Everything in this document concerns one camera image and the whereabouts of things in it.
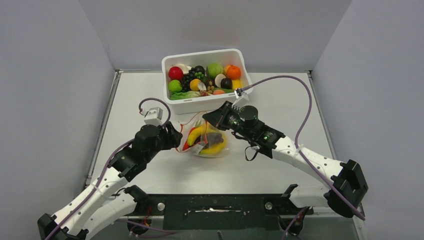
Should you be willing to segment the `dark purple toy grapes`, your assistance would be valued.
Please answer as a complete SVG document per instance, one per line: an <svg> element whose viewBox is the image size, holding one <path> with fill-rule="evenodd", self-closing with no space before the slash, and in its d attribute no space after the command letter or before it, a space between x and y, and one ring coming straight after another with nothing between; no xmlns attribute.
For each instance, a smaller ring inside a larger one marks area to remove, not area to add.
<svg viewBox="0 0 424 240"><path fill-rule="evenodd" d="M198 138L199 143L202 143L204 147L213 146L224 142L224 137L222 133L219 132L207 132Z"/></svg>

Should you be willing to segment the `single yellow toy banana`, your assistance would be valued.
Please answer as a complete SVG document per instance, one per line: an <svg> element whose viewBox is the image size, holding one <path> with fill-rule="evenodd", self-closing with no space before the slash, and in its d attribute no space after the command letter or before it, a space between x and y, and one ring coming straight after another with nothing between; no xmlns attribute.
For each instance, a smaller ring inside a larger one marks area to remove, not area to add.
<svg viewBox="0 0 424 240"><path fill-rule="evenodd" d="M205 124L202 124L199 128L194 130L191 134L193 137L200 138L202 135L206 133L207 126Z"/></svg>

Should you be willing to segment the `toy carrot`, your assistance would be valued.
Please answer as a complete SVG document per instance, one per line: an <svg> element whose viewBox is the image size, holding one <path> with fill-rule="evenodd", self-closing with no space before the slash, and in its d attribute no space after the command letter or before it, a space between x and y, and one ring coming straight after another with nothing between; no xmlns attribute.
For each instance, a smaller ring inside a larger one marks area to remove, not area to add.
<svg viewBox="0 0 424 240"><path fill-rule="evenodd" d="M202 125L201 120L197 120L194 125L189 129L189 132L187 134L187 139L183 145L182 151L186 151L189 148L191 148L194 145L194 142L196 141L197 137L192 135L192 132L199 128Z"/></svg>

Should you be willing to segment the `clear orange-zip bag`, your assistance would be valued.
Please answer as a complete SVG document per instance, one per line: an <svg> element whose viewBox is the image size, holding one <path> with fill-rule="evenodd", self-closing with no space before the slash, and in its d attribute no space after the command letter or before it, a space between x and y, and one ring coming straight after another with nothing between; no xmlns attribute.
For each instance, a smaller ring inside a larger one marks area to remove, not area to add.
<svg viewBox="0 0 424 240"><path fill-rule="evenodd" d="M193 114L186 121L178 123L177 130L182 134L176 151L202 158L221 158L229 151L227 135L204 119L207 111Z"/></svg>

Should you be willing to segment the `yellow toy banana bunch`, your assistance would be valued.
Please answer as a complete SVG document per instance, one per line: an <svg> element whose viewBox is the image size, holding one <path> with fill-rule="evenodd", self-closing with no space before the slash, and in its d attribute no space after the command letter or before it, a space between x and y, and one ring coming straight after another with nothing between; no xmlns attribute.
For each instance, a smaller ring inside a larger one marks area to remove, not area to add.
<svg viewBox="0 0 424 240"><path fill-rule="evenodd" d="M227 146L227 138L225 137L225 135L222 133L223 138L224 138L224 142L223 143L218 143L215 145L211 145L211 146L204 146L202 148L202 150L199 152L200 155L217 155L220 152L222 152L226 146Z"/></svg>

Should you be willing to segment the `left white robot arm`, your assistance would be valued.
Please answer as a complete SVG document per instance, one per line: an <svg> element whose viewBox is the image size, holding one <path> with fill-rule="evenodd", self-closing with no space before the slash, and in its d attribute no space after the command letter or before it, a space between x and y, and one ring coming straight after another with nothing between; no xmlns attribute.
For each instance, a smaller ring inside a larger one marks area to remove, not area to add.
<svg viewBox="0 0 424 240"><path fill-rule="evenodd" d="M100 175L74 200L54 214L45 213L37 226L42 240L90 240L119 218L144 205L148 195L127 186L161 151L180 146L183 135L172 123L144 125L119 146Z"/></svg>

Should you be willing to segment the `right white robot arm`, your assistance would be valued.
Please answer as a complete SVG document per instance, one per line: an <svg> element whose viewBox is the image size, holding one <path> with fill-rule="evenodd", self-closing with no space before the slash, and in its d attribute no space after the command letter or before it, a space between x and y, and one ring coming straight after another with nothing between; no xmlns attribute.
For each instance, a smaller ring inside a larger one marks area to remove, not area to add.
<svg viewBox="0 0 424 240"><path fill-rule="evenodd" d="M328 188L306 190L296 187L281 199L281 207L286 213L295 213L302 207L329 207L340 216L365 219L359 206L369 187L358 162L331 159L300 146L259 120L257 108L251 105L236 109L226 101L218 109L204 114L203 119L218 130L231 130L237 139L247 141L257 153L289 164Z"/></svg>

